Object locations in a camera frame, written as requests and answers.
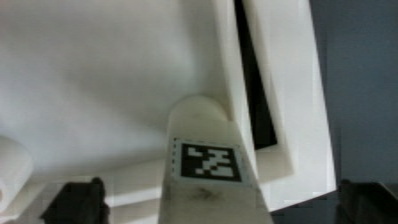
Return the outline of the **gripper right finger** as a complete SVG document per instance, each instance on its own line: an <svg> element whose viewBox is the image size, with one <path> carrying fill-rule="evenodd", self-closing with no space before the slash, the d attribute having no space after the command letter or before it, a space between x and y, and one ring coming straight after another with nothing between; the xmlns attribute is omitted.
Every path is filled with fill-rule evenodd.
<svg viewBox="0 0 398 224"><path fill-rule="evenodd" d="M398 224L398 197L376 182L341 181L333 224Z"/></svg>

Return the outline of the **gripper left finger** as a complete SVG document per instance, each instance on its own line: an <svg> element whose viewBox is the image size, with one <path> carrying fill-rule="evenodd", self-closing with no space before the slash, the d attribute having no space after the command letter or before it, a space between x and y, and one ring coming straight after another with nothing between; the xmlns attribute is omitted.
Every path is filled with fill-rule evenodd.
<svg viewBox="0 0 398 224"><path fill-rule="evenodd" d="M69 182L40 214L44 224L110 224L104 194L97 177L85 183Z"/></svg>

